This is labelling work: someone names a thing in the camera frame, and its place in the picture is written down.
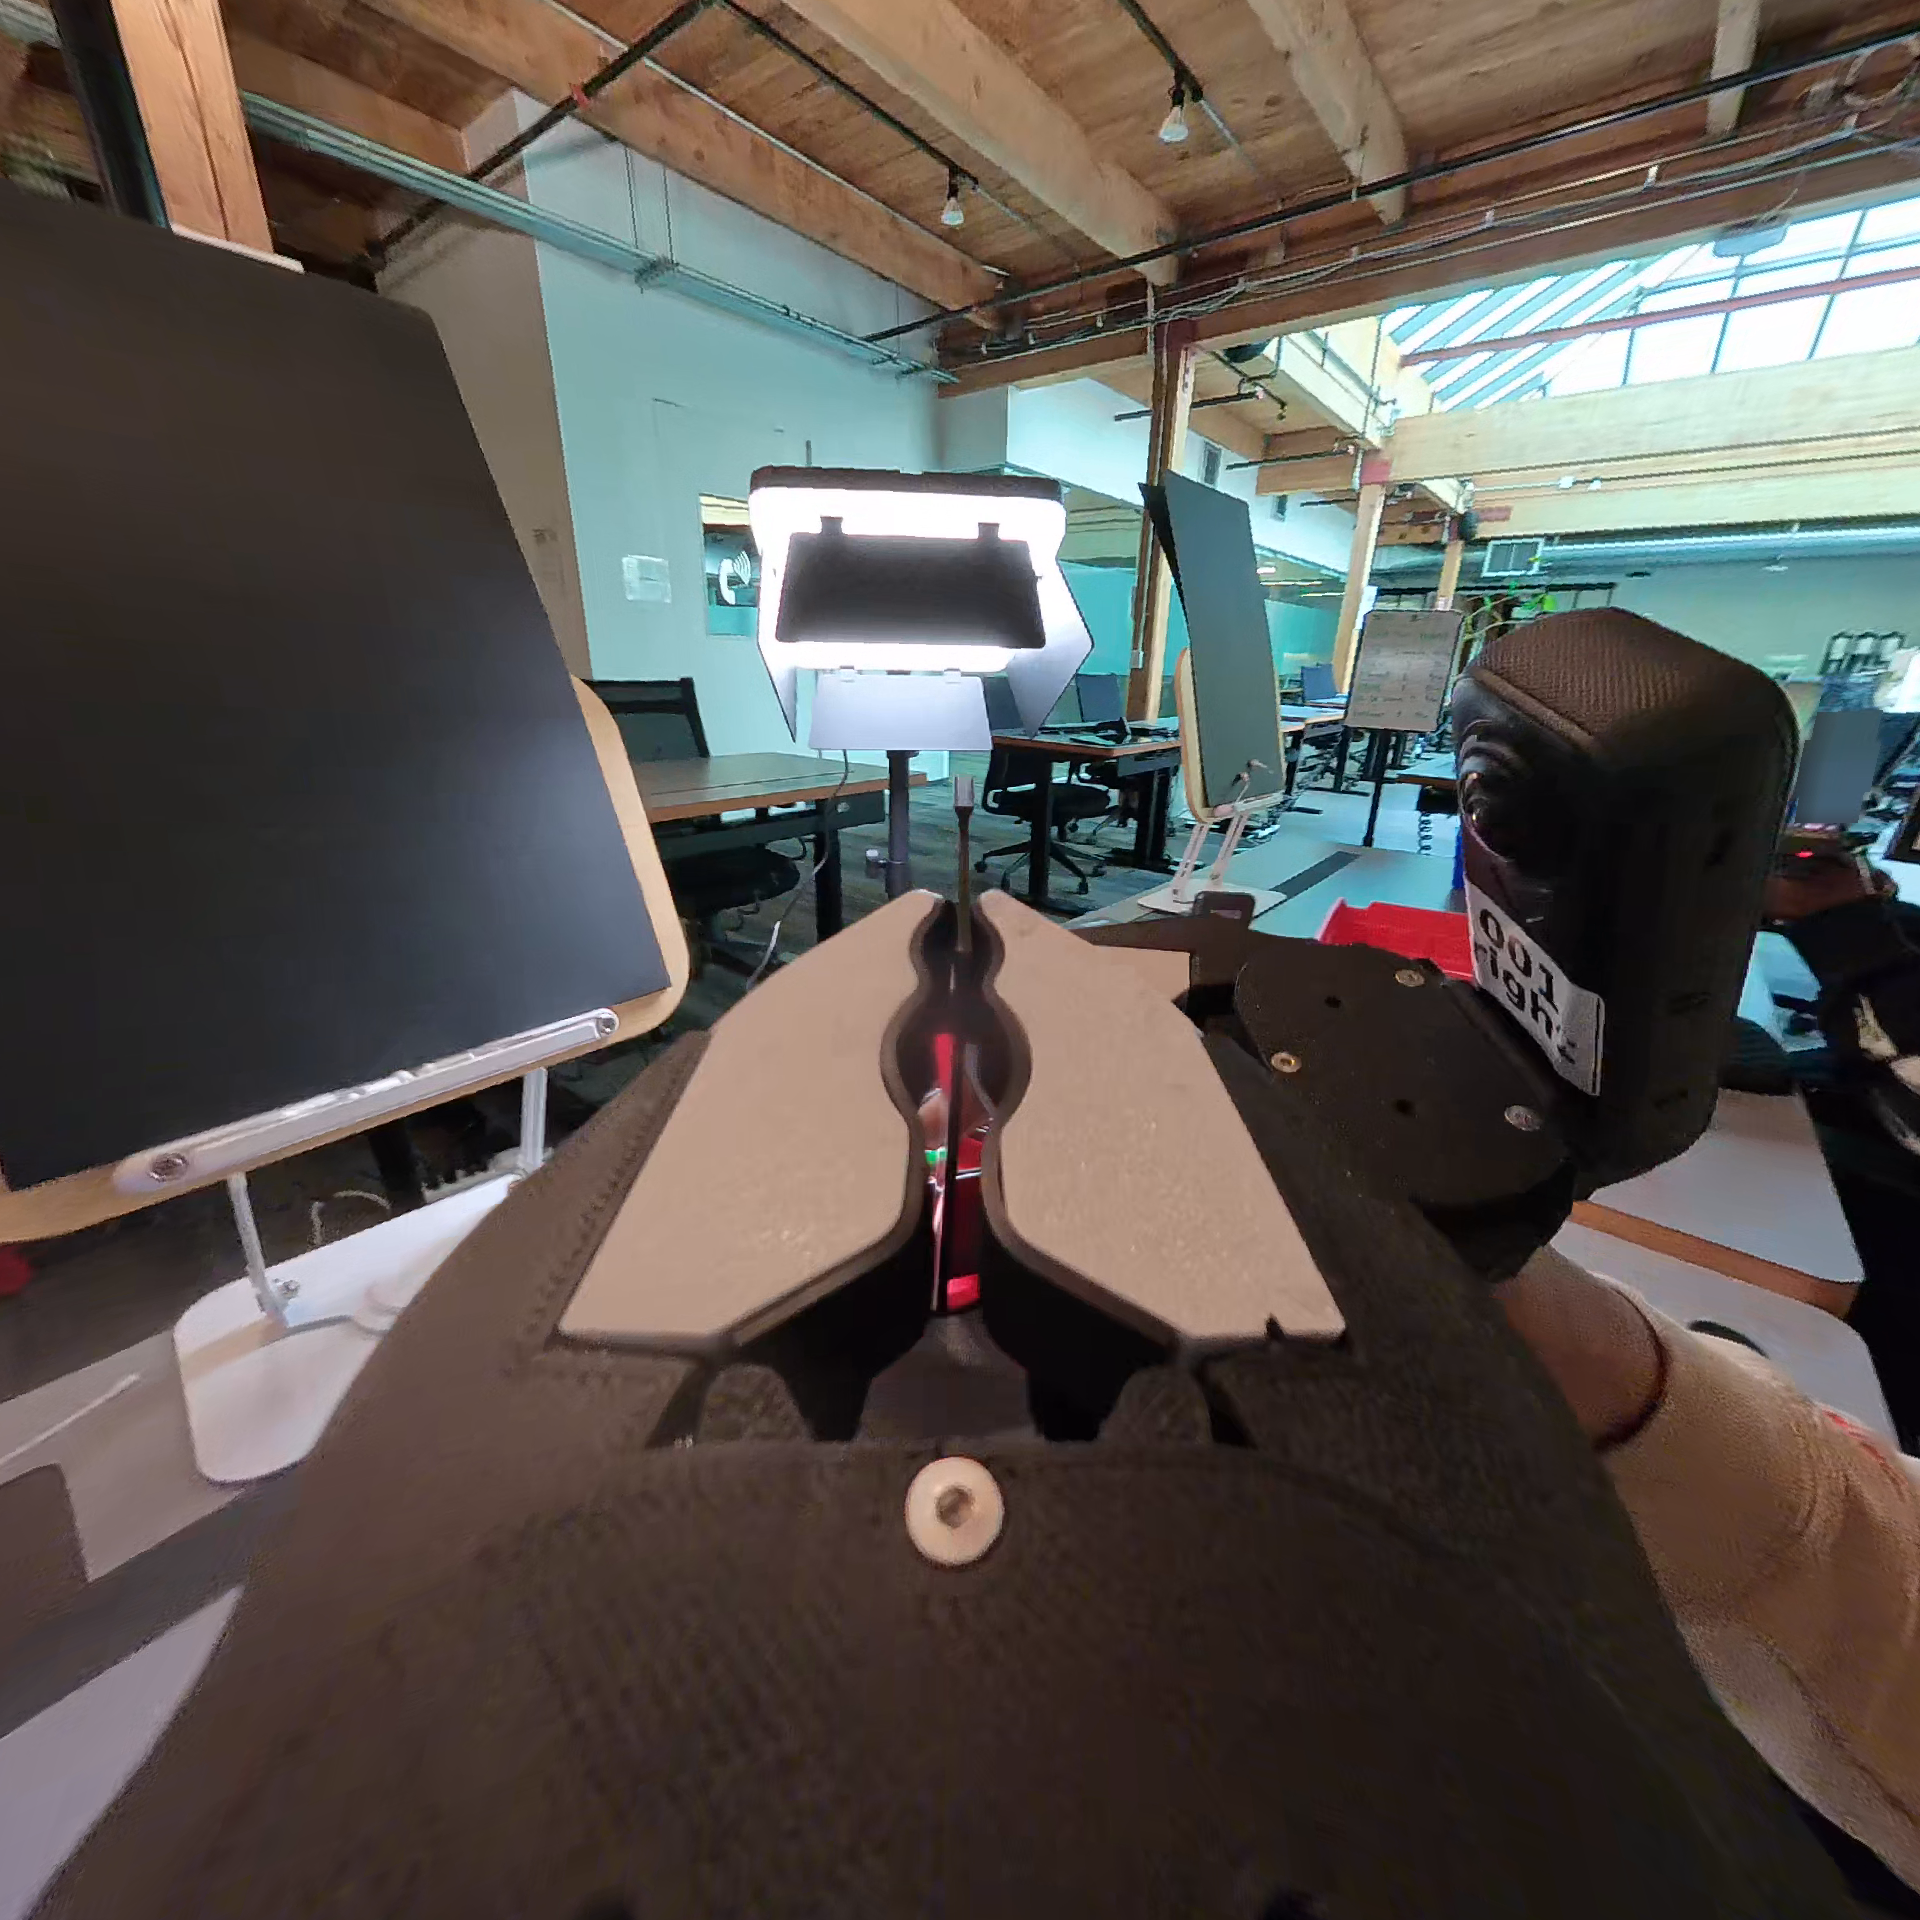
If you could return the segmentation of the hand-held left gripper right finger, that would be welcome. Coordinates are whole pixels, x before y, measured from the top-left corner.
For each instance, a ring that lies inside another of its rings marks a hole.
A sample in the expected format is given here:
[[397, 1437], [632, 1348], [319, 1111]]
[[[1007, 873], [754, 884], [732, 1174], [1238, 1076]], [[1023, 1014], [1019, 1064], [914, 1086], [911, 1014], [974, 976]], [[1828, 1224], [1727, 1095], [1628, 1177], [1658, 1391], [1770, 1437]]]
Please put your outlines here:
[[981, 1200], [982, 1336], [1021, 1380], [998, 1444], [1092, 1444], [1142, 1378], [1182, 1437], [1247, 1423], [1240, 1378], [1315, 1378], [1348, 1321], [1260, 1138], [1263, 1070], [1192, 1022], [1192, 954], [1099, 944], [992, 893], [1000, 1049]]

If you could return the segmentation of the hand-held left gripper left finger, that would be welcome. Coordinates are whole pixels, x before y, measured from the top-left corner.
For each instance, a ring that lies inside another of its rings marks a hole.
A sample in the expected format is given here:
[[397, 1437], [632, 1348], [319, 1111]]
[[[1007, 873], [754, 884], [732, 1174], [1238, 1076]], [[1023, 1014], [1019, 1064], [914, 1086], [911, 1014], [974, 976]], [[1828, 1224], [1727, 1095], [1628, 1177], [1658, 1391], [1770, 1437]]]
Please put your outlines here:
[[779, 1378], [814, 1437], [859, 1432], [922, 1340], [935, 1202], [916, 1022], [946, 902], [911, 890], [709, 1032], [559, 1312], [566, 1348]]

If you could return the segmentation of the red plastic bin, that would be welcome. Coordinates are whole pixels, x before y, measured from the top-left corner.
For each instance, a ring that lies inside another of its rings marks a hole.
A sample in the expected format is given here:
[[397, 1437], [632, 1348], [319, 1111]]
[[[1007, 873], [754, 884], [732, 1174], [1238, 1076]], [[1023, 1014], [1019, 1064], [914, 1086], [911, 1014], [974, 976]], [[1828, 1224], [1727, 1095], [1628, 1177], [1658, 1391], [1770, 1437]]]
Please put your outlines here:
[[933, 1233], [933, 1304], [936, 1312], [964, 1312], [981, 1292], [982, 1245], [988, 1238], [981, 1174], [988, 1157], [992, 1114], [974, 1074], [976, 1049], [966, 1044], [959, 1070], [954, 1068], [951, 1032], [931, 1044], [931, 1086], [919, 1100], [922, 1146], [948, 1144], [946, 1167], [928, 1174]]
[[1410, 961], [1428, 961], [1456, 981], [1475, 977], [1472, 926], [1458, 910], [1342, 898], [1332, 902], [1315, 936], [1325, 946], [1368, 946]]

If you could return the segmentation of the person's right forearm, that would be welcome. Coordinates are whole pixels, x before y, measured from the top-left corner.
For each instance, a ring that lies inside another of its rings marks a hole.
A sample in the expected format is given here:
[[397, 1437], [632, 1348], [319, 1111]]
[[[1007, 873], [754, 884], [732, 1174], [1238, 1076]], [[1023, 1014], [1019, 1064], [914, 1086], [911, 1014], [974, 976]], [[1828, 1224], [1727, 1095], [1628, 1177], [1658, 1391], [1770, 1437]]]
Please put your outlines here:
[[1732, 1726], [1918, 1887], [1918, 1463], [1762, 1354], [1634, 1308], [1658, 1406], [1603, 1460]]

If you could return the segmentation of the person's right hand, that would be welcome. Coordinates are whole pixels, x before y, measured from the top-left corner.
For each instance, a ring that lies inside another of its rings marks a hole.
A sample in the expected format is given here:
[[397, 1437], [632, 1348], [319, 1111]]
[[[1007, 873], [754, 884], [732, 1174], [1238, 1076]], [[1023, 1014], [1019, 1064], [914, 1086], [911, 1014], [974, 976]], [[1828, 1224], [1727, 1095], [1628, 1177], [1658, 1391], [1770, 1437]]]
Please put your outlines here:
[[1642, 1432], [1663, 1400], [1666, 1348], [1638, 1301], [1555, 1247], [1495, 1286], [1495, 1303], [1598, 1454]]

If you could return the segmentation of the whiteboard on stand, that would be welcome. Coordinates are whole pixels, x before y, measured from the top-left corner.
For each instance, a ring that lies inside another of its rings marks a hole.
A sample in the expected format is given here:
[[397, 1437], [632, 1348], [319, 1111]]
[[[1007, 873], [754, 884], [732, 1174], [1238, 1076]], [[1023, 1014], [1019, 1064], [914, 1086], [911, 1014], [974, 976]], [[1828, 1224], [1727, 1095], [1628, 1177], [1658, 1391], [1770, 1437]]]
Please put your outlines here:
[[1464, 621], [1461, 608], [1376, 608], [1359, 625], [1347, 725], [1364, 734], [1362, 774], [1371, 784], [1362, 847], [1376, 842], [1397, 743], [1426, 737], [1447, 720]]

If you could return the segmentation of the black office chair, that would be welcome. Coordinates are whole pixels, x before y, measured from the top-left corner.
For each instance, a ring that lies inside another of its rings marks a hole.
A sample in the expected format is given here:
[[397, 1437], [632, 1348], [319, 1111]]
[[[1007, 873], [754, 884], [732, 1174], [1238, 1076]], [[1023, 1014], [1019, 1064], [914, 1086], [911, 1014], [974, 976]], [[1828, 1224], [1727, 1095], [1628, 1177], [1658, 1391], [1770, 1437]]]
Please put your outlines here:
[[[1117, 735], [1112, 728], [1092, 732], [1090, 726], [1023, 726], [1013, 684], [1003, 676], [982, 678], [982, 693], [995, 735], [1007, 734], [1019, 735], [1028, 743], [1042, 741], [1047, 744], [1066, 744], [1070, 749], [1083, 749], [1092, 744], [1107, 749], [1117, 744]], [[976, 808], [995, 817], [1018, 820], [1023, 830], [1023, 837], [1006, 847], [979, 849], [974, 858], [976, 876], [984, 876], [995, 858], [1003, 858], [1007, 862], [1007, 869], [998, 882], [1000, 888], [1007, 890], [1013, 887], [1010, 876], [1018, 862], [1026, 863], [1028, 878], [1035, 878], [1035, 826], [1042, 826], [1047, 837], [1047, 855], [1039, 858], [1039, 865], [1047, 869], [1053, 858], [1059, 858], [1067, 869], [1067, 873], [1074, 876], [1076, 890], [1080, 896], [1087, 893], [1090, 880], [1107, 871], [1102, 857], [1096, 857], [1092, 865], [1085, 865], [1079, 862], [1076, 855], [1070, 855], [1066, 849], [1066, 834], [1072, 825], [1104, 820], [1112, 808], [1108, 797], [1110, 791], [1099, 781], [1074, 781], [1072, 776], [1066, 784], [1056, 784], [1056, 766], [1059, 760], [1052, 754], [1039, 752], [1039, 746], [1035, 744], [1019, 749], [992, 746], [990, 767], [982, 780]]]
[[[692, 678], [590, 678], [588, 686], [610, 710], [632, 767], [709, 757]], [[798, 858], [776, 849], [775, 837], [760, 825], [767, 815], [758, 807], [752, 825], [727, 825], [712, 814], [656, 830], [694, 973], [717, 965], [750, 976], [758, 959], [724, 926], [739, 927], [800, 882]]]

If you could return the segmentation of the wooden desk with black legs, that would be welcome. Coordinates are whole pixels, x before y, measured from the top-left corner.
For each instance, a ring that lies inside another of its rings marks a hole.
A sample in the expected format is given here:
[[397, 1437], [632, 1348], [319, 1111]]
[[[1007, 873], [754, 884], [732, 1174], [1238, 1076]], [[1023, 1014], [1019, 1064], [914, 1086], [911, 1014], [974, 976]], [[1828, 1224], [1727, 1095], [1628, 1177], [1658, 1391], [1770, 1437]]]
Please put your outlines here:
[[1134, 830], [1132, 847], [1117, 855], [1117, 863], [1141, 873], [1170, 873], [1167, 825], [1182, 770], [1180, 744], [1173, 732], [1107, 735], [1070, 726], [992, 734], [984, 791], [1028, 793], [1032, 799], [1030, 808], [995, 808], [1026, 826], [1018, 847], [1026, 855], [1030, 884], [1045, 893], [1052, 863], [1067, 863], [1067, 789], [1074, 784], [1108, 785], [1117, 796], [1119, 822]]
[[844, 834], [882, 825], [882, 770], [750, 752], [638, 759], [632, 773], [685, 927], [709, 934], [806, 882], [816, 938], [842, 930]]

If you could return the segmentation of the studio light panel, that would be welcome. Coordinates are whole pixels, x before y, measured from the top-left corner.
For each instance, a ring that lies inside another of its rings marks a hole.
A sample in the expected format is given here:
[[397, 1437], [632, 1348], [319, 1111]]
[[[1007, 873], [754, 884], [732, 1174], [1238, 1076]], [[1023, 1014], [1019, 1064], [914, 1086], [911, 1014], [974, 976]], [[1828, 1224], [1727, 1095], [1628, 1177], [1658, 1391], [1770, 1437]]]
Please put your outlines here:
[[760, 465], [758, 658], [814, 752], [984, 752], [988, 684], [1050, 720], [1090, 658], [1062, 486], [1023, 473]]

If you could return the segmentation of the wall poster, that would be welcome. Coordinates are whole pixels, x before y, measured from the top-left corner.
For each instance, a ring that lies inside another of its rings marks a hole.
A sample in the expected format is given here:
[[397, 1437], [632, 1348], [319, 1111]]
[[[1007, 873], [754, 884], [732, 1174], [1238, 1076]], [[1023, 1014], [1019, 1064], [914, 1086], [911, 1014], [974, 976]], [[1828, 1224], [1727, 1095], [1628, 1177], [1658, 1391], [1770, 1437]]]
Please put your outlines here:
[[744, 497], [699, 494], [703, 543], [703, 624], [709, 634], [754, 640], [760, 556]]

